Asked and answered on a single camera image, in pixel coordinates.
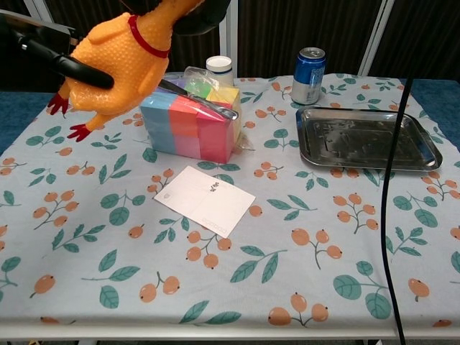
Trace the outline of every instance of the dark background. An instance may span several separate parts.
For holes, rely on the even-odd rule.
[[[128,9],[118,0],[46,0],[52,18],[81,36],[99,22]],[[146,12],[158,0],[139,0]],[[271,77],[293,74],[302,47],[326,51],[326,72],[357,74],[380,0],[239,0],[238,74]],[[20,0],[0,8],[28,14]],[[460,1],[396,0],[370,75],[460,81]],[[219,29],[199,37],[173,36],[170,71],[204,67],[219,54]]]

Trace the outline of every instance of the white card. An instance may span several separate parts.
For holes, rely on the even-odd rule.
[[[230,183],[186,167],[155,200],[222,237],[230,235],[255,197]]]

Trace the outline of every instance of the soda can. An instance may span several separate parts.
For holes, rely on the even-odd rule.
[[[291,98],[300,104],[313,104],[319,99],[326,53],[320,48],[303,48],[297,55]]]

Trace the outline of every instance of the metal tray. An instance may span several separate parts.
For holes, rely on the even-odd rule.
[[[300,153],[315,165],[385,169],[394,111],[306,106],[296,113]],[[416,119],[402,120],[395,170],[435,170],[443,157]]]

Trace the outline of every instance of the blue floor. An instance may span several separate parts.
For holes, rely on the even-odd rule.
[[[460,84],[417,79],[412,94],[439,129],[460,149]],[[0,155],[51,99],[50,93],[0,92]]]

